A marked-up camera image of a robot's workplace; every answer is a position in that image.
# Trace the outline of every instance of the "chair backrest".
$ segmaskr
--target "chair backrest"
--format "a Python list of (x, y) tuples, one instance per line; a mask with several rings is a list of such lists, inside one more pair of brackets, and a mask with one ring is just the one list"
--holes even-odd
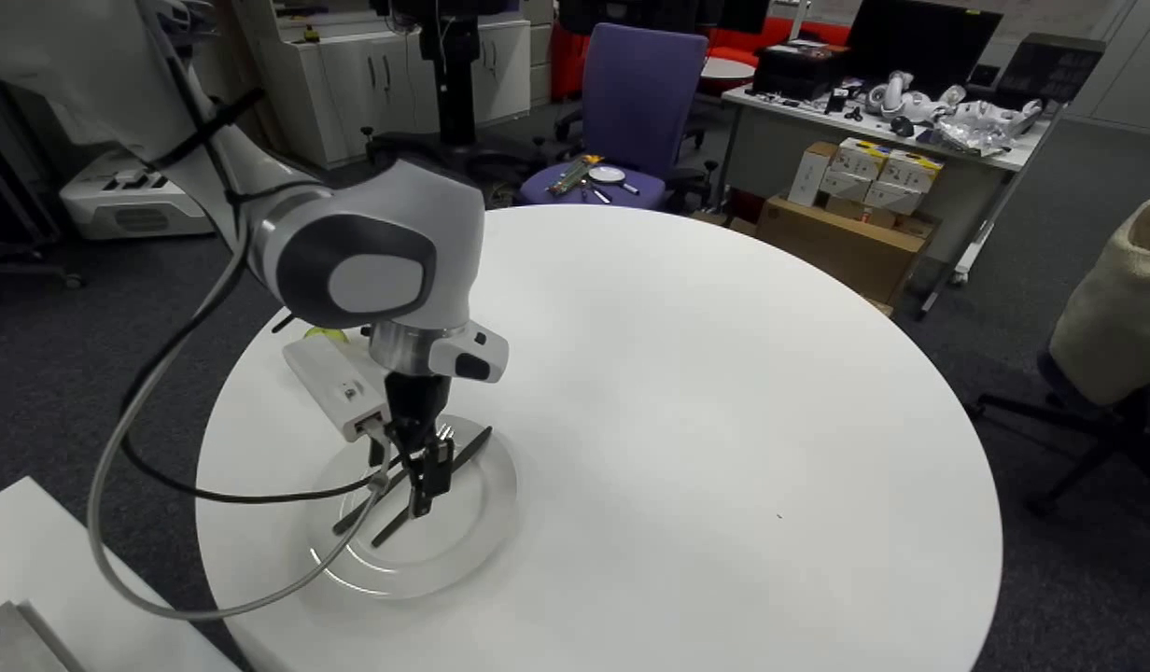
[(599, 24), (583, 75), (588, 150), (670, 174), (679, 164), (704, 62), (704, 33)]

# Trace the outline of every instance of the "office chair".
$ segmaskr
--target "office chair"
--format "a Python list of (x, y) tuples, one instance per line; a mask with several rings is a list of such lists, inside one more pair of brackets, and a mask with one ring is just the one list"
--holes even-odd
[(1037, 369), (1055, 392), (1048, 408), (1006, 394), (977, 394), (974, 404), (977, 423), (1006, 411), (1098, 442), (1036, 500), (1037, 513), (1055, 513), (1076, 483), (1114, 454), (1133, 459), (1150, 477), (1150, 203), (1116, 229), (1098, 265), (1073, 292)]
[[(709, 197), (709, 174), (675, 173), (696, 86), (706, 62), (704, 33), (641, 31), (599, 24), (583, 70), (578, 153), (641, 173), (653, 183), (638, 195), (613, 195), (619, 206), (660, 208), (688, 195)], [(523, 203), (558, 203), (549, 187), (563, 164), (549, 164), (523, 183)]]

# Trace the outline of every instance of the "cable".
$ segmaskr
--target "cable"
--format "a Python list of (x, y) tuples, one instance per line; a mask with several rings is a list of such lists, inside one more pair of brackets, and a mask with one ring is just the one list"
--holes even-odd
[[(186, 113), (191, 113), (191, 121), (196, 121), (196, 127), (198, 127), (198, 124), (201, 124), (201, 113), (198, 113), (198, 103), (196, 103), (196, 96), (191, 96), (191, 89), (186, 89), (186, 81), (183, 81), (176, 58), (167, 58), (167, 62), (171, 62), (176, 89), (183, 93), (183, 103), (186, 103)], [(105, 442), (105, 448), (101, 448), (101, 454), (96, 454), (96, 470), (95, 470), (95, 483), (90, 483), (90, 500), (85, 500), (85, 536), (90, 536), (90, 552), (95, 552), (95, 562), (96, 562), (96, 571), (105, 576), (105, 582), (109, 582), (116, 592), (125, 592), (132, 605), (140, 605), (144, 611), (154, 611), (154, 615), (161, 615), (161, 621), (186, 621), (186, 623), (205, 623), (205, 621), (228, 621), (228, 615), (258, 611), (258, 610), (267, 610), (267, 605), (278, 605), (278, 601), (300, 592), (302, 585), (310, 585), (313, 577), (320, 577), (320, 576), (330, 571), (333, 559), (339, 559), (339, 555), (348, 552), (348, 544), (360, 536), (360, 530), (368, 528), (368, 520), (371, 520), (371, 513), (378, 509), (378, 500), (390, 494), (390, 470), (371, 475), (373, 494), (368, 496), (368, 503), (364, 503), (356, 528), (339, 536), (337, 550), (330, 550), (330, 552), (320, 555), (317, 567), (302, 571), (295, 582), (287, 582), (287, 585), (282, 585), (282, 591), (273, 591), (273, 592), (263, 592), (263, 596), (243, 601), (243, 605), (233, 605), (233, 610), (183, 611), (183, 610), (156, 605), (156, 601), (135, 592), (135, 591), (120, 577), (120, 571), (114, 567), (109, 550), (105, 550), (105, 540), (101, 540), (101, 536), (105, 536), (105, 530), (101, 530), (101, 513), (105, 513), (109, 475), (114, 475), (114, 468), (116, 468), (116, 459), (120, 459), (120, 453), (125, 453), (125, 435), (129, 435), (132, 427), (140, 423), (144, 408), (151, 404), (151, 394), (156, 392), (156, 386), (164, 381), (164, 372), (171, 369), (171, 361), (183, 353), (183, 346), (186, 346), (186, 340), (196, 337), (196, 328), (225, 302), (228, 286), (238, 284), (238, 274), (243, 274), (246, 251), (252, 251), (252, 229), (246, 229), (243, 216), (238, 216), (238, 197), (233, 197), (234, 187), (233, 187), (233, 180), (228, 180), (228, 173), (225, 173), (225, 159), (217, 158), (215, 141), (205, 141), (205, 150), (208, 150), (215, 167), (221, 173), (221, 183), (225, 183), (228, 203), (233, 203), (233, 220), (234, 220), (234, 251), (233, 251), (233, 260), (228, 260), (228, 269), (215, 280), (215, 286), (208, 286), (205, 297), (198, 302), (196, 317), (191, 317), (191, 320), (156, 351), (156, 358), (144, 369), (144, 377), (140, 377), (140, 386), (135, 386), (135, 392), (132, 392), (132, 398), (129, 398), (129, 411), (120, 414), (114, 435)]]
[[(233, 203), (233, 216), (238, 220), (238, 203), (252, 203), (258, 195), (243, 195)], [(183, 337), (191, 337), (196, 328), (201, 328), (201, 320), (228, 297), (228, 292), (238, 284), (246, 265), (233, 265), (233, 274), (221, 277), (221, 292), (208, 292), (208, 297), (196, 310), (196, 317), (171, 333), (164, 340), (164, 346), (132, 377), (129, 392), (125, 392), (125, 404), (120, 404), (120, 414), (129, 414), (132, 398), (140, 394), (144, 381), (151, 369), (161, 367), (164, 351), (171, 351)], [(125, 434), (125, 454), (132, 468), (140, 468), (144, 475), (151, 475), (154, 483), (176, 488), (176, 494), (186, 494), (186, 496), (198, 496), (198, 500), (217, 500), (217, 503), (295, 503), (295, 500), (333, 500), (333, 496), (343, 496), (343, 494), (356, 494), (371, 483), (368, 477), (356, 477), (348, 484), (333, 484), (333, 488), (305, 488), (305, 494), (217, 494), (217, 488), (198, 488), (191, 483), (178, 483), (171, 475), (164, 475), (161, 468), (154, 468), (151, 459), (144, 459), (144, 453), (135, 448), (132, 434)]]

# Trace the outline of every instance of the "monitor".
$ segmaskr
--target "monitor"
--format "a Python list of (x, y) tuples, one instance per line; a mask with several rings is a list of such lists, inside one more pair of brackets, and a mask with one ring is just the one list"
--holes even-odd
[(563, 0), (559, 25), (589, 33), (599, 24), (629, 24), (653, 31), (697, 31), (704, 0)]
[(1101, 41), (1026, 33), (1009, 70), (999, 78), (999, 102), (1001, 103), (1026, 103), (1036, 96), (1073, 102), (1094, 75), (1101, 53), (1107, 53)]
[(715, 0), (719, 31), (763, 33), (768, 0)]
[(847, 37), (847, 75), (880, 81), (913, 70), (914, 89), (945, 93), (968, 81), (1001, 16), (928, 0), (863, 0)]
[(518, 0), (371, 0), (378, 16), (404, 16), (427, 24), (431, 16), (506, 16), (518, 12)]

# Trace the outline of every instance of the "table leg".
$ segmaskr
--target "table leg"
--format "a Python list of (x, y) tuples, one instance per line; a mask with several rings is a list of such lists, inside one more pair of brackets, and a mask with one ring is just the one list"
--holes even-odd
[(938, 280), (931, 284), (928, 297), (918, 302), (914, 317), (928, 317), (938, 302), (945, 284), (964, 286), (999, 229), (999, 216), (1006, 213), (1009, 197), (1017, 195), (1019, 174), (1009, 174), (999, 195), (989, 197), (984, 224), (974, 229), (974, 234), (964, 241), (964, 251), (958, 254), (958, 260), (938, 274)]
[(724, 190), (729, 190), (731, 141), (736, 141), (740, 116), (742, 116), (742, 108), (731, 103), (731, 127), (729, 127), (724, 159), (722, 159), (719, 187), (715, 187), (715, 206), (722, 206), (722, 203), (724, 203)]

